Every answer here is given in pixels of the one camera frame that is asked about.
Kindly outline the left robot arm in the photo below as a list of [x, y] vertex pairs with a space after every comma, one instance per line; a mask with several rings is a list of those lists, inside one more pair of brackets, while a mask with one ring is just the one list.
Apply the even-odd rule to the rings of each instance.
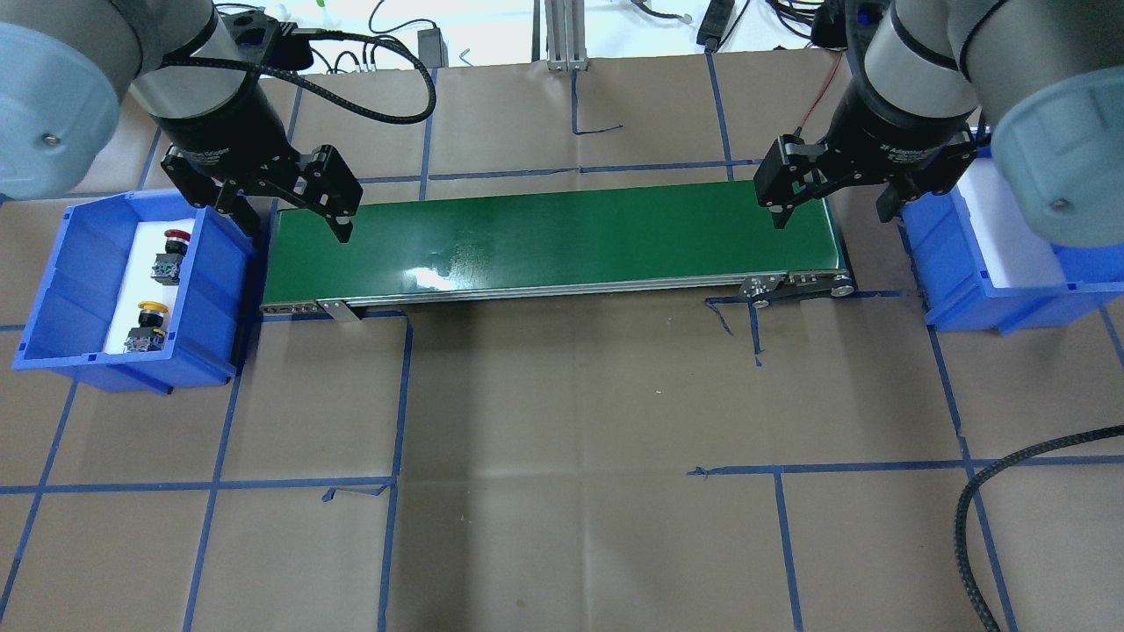
[[357, 178], [337, 148], [298, 152], [259, 85], [312, 64], [294, 24], [212, 1], [4, 1], [1, 27], [6, 198], [73, 190], [132, 96], [167, 137], [161, 168], [188, 204], [254, 235], [248, 197], [277, 198], [348, 241]]

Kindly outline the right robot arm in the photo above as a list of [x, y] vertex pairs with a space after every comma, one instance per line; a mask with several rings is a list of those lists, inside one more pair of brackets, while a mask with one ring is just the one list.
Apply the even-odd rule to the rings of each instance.
[[759, 204], [780, 229], [799, 205], [880, 184], [888, 222], [988, 148], [1042, 240], [1120, 244], [1121, 18], [1120, 1], [847, 1], [847, 91], [823, 139], [771, 145]]

